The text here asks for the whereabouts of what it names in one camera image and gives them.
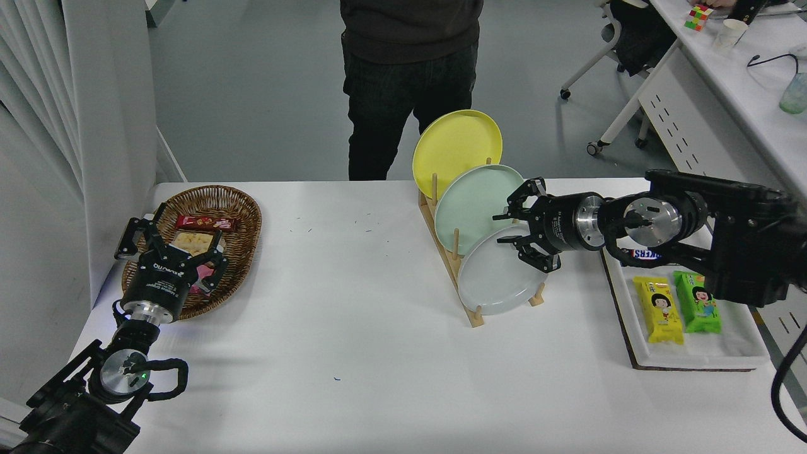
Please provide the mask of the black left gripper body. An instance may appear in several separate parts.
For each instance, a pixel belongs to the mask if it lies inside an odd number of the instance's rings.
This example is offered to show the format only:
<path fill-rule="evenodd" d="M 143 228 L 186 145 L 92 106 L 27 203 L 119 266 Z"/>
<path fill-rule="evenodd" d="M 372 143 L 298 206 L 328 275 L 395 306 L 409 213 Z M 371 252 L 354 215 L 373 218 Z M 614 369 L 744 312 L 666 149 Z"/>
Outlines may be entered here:
<path fill-rule="evenodd" d="M 145 302 L 168 313 L 182 312 L 191 285 L 198 281 L 199 265 L 198 260 L 175 247 L 167 247 L 163 255 L 147 251 L 139 257 L 135 276 L 124 291 L 124 310 L 132 312 L 137 302 Z"/>

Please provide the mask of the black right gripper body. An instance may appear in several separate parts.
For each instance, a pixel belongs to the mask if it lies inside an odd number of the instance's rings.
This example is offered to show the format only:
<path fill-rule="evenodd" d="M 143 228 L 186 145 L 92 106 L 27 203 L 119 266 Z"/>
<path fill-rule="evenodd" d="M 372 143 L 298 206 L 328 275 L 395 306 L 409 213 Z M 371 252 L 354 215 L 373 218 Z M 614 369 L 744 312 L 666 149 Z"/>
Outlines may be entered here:
<path fill-rule="evenodd" d="M 585 194 L 537 196 L 531 207 L 531 235 L 539 247 L 548 253 L 587 248 L 577 221 L 585 197 Z"/>

